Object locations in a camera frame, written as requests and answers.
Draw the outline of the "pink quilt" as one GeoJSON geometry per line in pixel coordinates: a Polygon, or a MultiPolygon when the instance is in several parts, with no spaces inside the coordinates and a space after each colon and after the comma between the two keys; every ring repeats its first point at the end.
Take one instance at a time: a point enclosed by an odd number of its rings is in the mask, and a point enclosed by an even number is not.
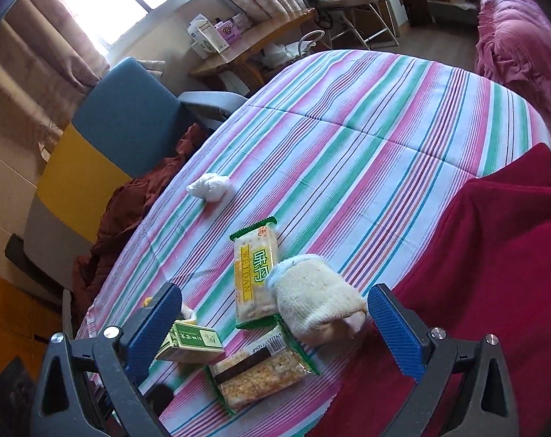
{"type": "Polygon", "coordinates": [[[551,133],[551,23],[534,0],[480,0],[475,70],[513,90],[551,133]]]}

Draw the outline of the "crimson blanket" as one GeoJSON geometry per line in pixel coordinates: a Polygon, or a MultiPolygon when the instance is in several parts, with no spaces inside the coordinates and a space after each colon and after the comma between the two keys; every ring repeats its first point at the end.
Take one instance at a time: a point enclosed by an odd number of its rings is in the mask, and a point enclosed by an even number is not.
{"type": "Polygon", "coordinates": [[[500,340],[523,436],[551,436],[551,151],[463,185],[394,290],[431,327],[500,340]]]}

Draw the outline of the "wooden side table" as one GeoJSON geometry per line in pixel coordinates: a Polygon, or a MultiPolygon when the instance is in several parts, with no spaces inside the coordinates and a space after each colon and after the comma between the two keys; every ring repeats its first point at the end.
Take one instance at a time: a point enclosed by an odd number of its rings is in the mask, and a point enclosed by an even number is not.
{"type": "Polygon", "coordinates": [[[212,57],[204,60],[202,64],[199,64],[198,67],[193,68],[189,75],[202,79],[233,67],[242,66],[268,44],[312,19],[314,14],[315,10],[310,8],[292,14],[285,14],[253,26],[225,51],[212,55],[212,57]]]}

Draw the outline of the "white boxes on table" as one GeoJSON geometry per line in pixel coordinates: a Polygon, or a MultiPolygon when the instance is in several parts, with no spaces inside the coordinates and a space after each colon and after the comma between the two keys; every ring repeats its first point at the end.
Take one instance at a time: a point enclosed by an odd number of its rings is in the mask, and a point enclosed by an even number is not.
{"type": "Polygon", "coordinates": [[[243,32],[250,29],[252,21],[245,13],[236,14],[227,20],[211,21],[198,14],[188,25],[192,38],[192,50],[205,60],[211,55],[221,54],[241,40],[243,32]]]}

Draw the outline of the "dark red garment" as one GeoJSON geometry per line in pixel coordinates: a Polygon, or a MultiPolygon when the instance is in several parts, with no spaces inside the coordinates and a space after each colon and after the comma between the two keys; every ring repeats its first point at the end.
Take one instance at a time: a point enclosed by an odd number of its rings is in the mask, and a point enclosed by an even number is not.
{"type": "Polygon", "coordinates": [[[97,241],[88,255],[78,256],[74,262],[71,305],[74,319],[83,319],[131,236],[208,136],[209,130],[195,122],[181,136],[173,156],[162,159],[150,172],[113,192],[99,223],[97,241]]]}

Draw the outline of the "small green box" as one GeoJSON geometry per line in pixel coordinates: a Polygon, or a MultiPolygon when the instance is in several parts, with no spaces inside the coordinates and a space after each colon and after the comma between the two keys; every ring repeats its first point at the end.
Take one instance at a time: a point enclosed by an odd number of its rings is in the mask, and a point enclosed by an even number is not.
{"type": "Polygon", "coordinates": [[[223,344],[213,328],[176,320],[155,359],[185,364],[208,364],[223,354],[223,344]]]}

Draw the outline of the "black rolled mat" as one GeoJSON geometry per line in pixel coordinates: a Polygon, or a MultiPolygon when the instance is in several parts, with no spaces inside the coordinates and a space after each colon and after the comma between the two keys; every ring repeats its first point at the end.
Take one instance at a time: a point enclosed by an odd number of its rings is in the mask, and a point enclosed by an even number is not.
{"type": "Polygon", "coordinates": [[[54,298],[61,298],[64,287],[41,270],[24,252],[23,238],[12,234],[6,243],[4,254],[17,269],[28,276],[54,298]]]}

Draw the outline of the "green rice cracker packet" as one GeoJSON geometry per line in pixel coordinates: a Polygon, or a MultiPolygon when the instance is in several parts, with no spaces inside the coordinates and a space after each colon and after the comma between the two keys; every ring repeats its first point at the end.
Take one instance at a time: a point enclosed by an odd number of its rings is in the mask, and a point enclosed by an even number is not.
{"type": "Polygon", "coordinates": [[[281,316],[273,323],[255,341],[205,367],[214,394],[231,414],[319,373],[281,316]]]}

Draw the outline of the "striped bedspread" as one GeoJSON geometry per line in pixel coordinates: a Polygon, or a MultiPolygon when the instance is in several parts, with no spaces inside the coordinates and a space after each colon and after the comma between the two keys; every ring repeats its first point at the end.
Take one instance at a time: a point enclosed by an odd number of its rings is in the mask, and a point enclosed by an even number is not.
{"type": "Polygon", "coordinates": [[[80,337],[121,326],[166,283],[227,355],[263,334],[236,328],[236,231],[269,216],[282,259],[318,255],[363,298],[393,291],[466,182],[551,134],[534,107],[472,72],[375,51],[332,50],[287,67],[215,131],[138,226],[80,337]],[[188,194],[205,173],[232,185],[188,194]]]}

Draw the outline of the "grey yellow blue chair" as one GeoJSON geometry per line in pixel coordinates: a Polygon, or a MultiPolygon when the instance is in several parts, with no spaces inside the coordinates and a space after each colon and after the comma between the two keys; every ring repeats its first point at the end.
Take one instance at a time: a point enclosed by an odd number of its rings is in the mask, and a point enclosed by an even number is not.
{"type": "Polygon", "coordinates": [[[245,97],[231,92],[172,94],[142,64],[124,58],[81,103],[37,183],[25,224],[25,254],[64,289],[97,240],[116,188],[174,155],[196,121],[217,129],[245,97]]]}

